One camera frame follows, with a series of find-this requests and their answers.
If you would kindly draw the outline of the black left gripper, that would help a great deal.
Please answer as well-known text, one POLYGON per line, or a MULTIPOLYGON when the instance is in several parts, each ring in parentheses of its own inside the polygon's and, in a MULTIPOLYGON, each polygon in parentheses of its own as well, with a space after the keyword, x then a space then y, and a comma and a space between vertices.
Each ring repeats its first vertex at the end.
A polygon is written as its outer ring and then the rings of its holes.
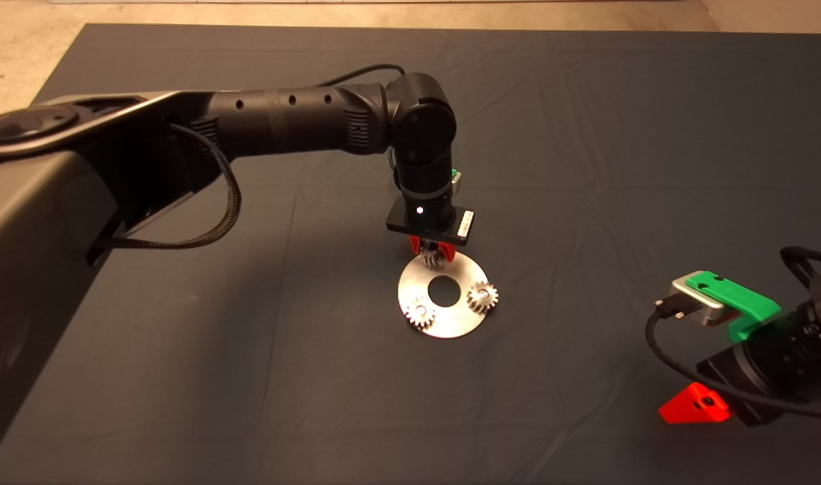
POLYGON ((422 239, 435 240, 441 242, 443 259, 452 262, 456 255, 455 245, 468 243, 475 221, 477 218, 472 209, 453 205, 447 195, 434 199, 401 195, 393 203, 385 224, 392 232, 408 234, 415 255, 422 251, 422 239))

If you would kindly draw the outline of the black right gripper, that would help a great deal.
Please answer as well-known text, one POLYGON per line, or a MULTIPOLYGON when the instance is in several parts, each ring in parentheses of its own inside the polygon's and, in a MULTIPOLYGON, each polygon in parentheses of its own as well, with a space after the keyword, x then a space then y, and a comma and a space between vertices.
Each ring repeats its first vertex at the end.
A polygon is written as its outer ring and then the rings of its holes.
MULTIPOLYGON (((801 319, 791 311, 756 329, 745 341, 700 361, 696 370, 742 392, 810 404, 817 400, 817 361, 811 344, 801 319)), ((731 418, 720 394, 700 383, 684 387, 657 412, 667 424, 720 423, 731 418)))

